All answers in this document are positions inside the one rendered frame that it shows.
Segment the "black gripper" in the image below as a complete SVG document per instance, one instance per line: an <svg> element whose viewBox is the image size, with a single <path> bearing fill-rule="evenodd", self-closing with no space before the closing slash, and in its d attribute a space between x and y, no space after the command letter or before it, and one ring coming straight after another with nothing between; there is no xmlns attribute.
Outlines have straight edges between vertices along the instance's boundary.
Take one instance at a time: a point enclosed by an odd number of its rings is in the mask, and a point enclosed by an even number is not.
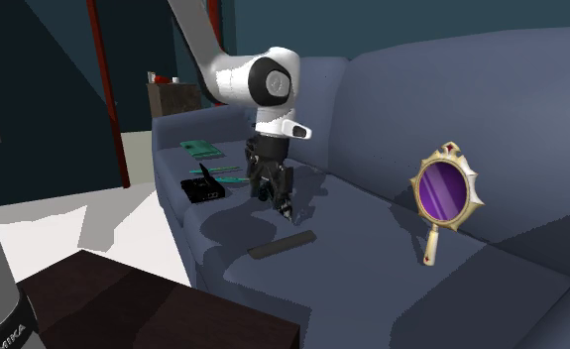
<svg viewBox="0 0 570 349"><path fill-rule="evenodd" d="M272 183L274 210L291 222L293 169L284 165L288 149L289 138L256 134L246 141L245 156L251 196L261 201L269 200Z"/></svg>

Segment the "black remote control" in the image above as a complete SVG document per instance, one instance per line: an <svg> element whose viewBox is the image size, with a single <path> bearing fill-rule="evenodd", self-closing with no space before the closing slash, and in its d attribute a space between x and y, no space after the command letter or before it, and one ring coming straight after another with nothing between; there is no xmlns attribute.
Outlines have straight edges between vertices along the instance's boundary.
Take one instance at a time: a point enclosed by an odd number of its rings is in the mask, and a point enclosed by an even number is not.
<svg viewBox="0 0 570 349"><path fill-rule="evenodd" d="M264 259L281 252L285 252L316 240L316 235L312 230L299 232L282 239L278 239L261 246L248 250L248 254L255 260Z"/></svg>

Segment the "black open box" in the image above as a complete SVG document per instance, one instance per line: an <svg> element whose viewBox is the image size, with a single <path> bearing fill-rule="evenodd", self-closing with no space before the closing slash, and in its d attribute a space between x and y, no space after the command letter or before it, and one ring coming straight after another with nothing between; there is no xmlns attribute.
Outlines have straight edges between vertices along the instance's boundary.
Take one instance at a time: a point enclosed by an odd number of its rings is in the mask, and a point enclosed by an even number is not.
<svg viewBox="0 0 570 349"><path fill-rule="evenodd" d="M200 164L202 177L184 179L180 182L181 188L185 192L191 203L199 203L225 196L224 186L212 176L209 170Z"/></svg>

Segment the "green book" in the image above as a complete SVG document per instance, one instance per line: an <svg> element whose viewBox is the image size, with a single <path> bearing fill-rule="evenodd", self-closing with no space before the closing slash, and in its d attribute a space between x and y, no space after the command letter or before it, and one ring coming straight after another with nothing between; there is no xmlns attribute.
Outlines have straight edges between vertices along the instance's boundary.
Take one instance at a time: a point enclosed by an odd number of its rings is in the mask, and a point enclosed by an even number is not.
<svg viewBox="0 0 570 349"><path fill-rule="evenodd" d="M179 145L196 159L221 156L222 152L204 140L180 142Z"/></svg>

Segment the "blue-grey sofa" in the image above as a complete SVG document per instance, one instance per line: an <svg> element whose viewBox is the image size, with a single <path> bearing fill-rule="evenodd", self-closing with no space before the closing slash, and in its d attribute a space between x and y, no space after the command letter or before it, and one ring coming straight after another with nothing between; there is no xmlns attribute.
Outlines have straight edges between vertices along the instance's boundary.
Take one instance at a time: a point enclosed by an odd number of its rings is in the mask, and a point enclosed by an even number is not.
<svg viewBox="0 0 570 349"><path fill-rule="evenodd" d="M302 349L570 349L570 28L401 45L354 59L305 58L290 144L289 222L250 195L193 204L199 163L179 143L245 169L253 110L156 118L159 201L191 284L299 324ZM454 142L485 203L457 232L431 224L410 179ZM312 230L312 243L248 250Z"/></svg>

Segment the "brown cabinet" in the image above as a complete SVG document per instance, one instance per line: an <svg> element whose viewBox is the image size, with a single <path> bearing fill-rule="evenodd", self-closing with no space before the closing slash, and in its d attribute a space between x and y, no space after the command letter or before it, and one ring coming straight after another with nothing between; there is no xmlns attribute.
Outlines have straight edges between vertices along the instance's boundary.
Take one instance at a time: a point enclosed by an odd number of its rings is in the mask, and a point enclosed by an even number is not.
<svg viewBox="0 0 570 349"><path fill-rule="evenodd" d="M202 108L199 87L180 82L176 76L168 78L149 71L147 90L153 118Z"/></svg>

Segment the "dark robot stand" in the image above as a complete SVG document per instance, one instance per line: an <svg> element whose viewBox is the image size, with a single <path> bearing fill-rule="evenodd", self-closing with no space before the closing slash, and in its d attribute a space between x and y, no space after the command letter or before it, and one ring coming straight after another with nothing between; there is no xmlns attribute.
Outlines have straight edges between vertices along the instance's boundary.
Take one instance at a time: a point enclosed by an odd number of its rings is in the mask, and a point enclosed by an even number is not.
<svg viewBox="0 0 570 349"><path fill-rule="evenodd" d="M20 281L47 349L300 349L300 327L81 250Z"/></svg>

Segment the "gold hand mirror purple glass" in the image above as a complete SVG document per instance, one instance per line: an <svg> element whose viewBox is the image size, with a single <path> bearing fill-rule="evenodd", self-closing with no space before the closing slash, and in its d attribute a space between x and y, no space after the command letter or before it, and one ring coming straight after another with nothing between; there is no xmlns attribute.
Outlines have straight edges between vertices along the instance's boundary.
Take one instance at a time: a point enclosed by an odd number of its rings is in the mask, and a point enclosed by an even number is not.
<svg viewBox="0 0 570 349"><path fill-rule="evenodd" d="M477 177L454 142L443 144L420 161L417 175L409 181L418 215L431 224L422 258L425 266L435 264L439 229L457 232L476 209L485 205L476 191Z"/></svg>

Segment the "red post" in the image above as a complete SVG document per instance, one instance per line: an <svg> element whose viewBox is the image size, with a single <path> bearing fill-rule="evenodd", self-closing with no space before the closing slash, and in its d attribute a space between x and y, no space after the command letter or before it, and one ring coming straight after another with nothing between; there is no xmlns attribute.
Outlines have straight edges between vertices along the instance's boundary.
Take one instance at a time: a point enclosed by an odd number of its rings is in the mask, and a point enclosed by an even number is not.
<svg viewBox="0 0 570 349"><path fill-rule="evenodd" d="M90 28L92 31L97 60L98 60L98 67L100 71L101 83L105 97L107 115L112 132L112 138L115 147L115 154L117 159L118 170L120 173L121 183L124 188L129 188L131 186L131 182L124 152L122 134L119 127L119 120L114 100L114 93L112 89L109 68L107 64L105 47L102 38L96 0L85 0L85 2L89 16Z"/></svg>

